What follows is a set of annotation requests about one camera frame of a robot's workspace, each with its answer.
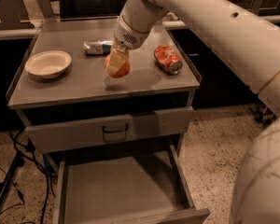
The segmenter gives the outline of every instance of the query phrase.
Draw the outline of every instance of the drawer handle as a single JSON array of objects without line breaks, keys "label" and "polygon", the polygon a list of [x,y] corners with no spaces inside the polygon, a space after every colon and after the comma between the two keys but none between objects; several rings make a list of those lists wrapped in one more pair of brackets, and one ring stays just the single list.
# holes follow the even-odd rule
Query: drawer handle
[{"label": "drawer handle", "polygon": [[125,131],[127,131],[128,129],[129,129],[129,124],[128,124],[128,123],[126,123],[126,124],[125,124],[125,127],[122,128],[122,129],[110,130],[110,131],[108,131],[108,130],[105,128],[105,126],[103,126],[103,133],[119,133],[119,132],[125,132]]}]

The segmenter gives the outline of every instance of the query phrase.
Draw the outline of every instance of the speckled floor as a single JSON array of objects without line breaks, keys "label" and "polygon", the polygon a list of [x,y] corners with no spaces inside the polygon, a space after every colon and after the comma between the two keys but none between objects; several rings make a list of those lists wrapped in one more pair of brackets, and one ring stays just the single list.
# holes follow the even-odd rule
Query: speckled floor
[{"label": "speckled floor", "polygon": [[[179,159],[198,209],[209,208],[211,215],[205,224],[228,223],[231,194],[241,158],[253,139],[263,130],[249,112],[252,105],[194,110],[189,130],[185,134]],[[25,142],[26,136],[20,137]],[[15,150],[6,132],[0,132],[0,167],[7,171]],[[0,182],[5,175],[0,171]],[[30,161],[20,167],[14,182],[23,193],[25,204],[9,209],[0,216],[0,224],[39,223],[45,199],[45,177]],[[56,191],[56,180],[53,181]],[[3,210],[20,203],[11,187]],[[51,223],[54,197],[49,201],[44,223]]]}]

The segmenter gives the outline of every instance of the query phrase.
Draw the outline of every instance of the cabinet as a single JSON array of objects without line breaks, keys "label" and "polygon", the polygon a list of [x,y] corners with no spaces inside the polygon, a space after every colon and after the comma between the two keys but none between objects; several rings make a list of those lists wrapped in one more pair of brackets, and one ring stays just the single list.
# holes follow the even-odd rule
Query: cabinet
[{"label": "cabinet", "polygon": [[86,56],[83,42],[111,39],[115,22],[45,24],[32,55],[60,49],[72,67],[53,80],[23,71],[9,100],[59,174],[54,223],[202,223],[208,210],[195,209],[177,158],[199,82],[185,60],[177,76],[156,65],[159,44],[179,53],[161,24],[131,51],[131,73],[109,77],[105,57]]}]

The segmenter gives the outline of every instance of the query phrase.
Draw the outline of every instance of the drawer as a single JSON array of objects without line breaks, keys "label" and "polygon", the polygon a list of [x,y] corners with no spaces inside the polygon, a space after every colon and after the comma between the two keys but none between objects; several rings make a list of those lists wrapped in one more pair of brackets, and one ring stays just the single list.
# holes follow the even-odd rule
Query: drawer
[{"label": "drawer", "polygon": [[50,153],[184,133],[189,126],[191,110],[191,107],[182,107],[37,125],[27,127],[26,132],[38,152]]},{"label": "drawer", "polygon": [[203,223],[209,211],[195,208],[170,139],[124,144],[60,163],[53,223]]}]

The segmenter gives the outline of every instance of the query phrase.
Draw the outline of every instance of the white bowl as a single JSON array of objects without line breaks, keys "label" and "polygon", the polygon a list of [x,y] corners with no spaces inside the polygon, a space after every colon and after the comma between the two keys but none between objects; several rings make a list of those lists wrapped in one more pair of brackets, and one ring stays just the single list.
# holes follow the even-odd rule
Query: white bowl
[{"label": "white bowl", "polygon": [[60,76],[72,62],[71,56],[60,50],[38,53],[28,59],[25,69],[34,76],[56,78]]}]

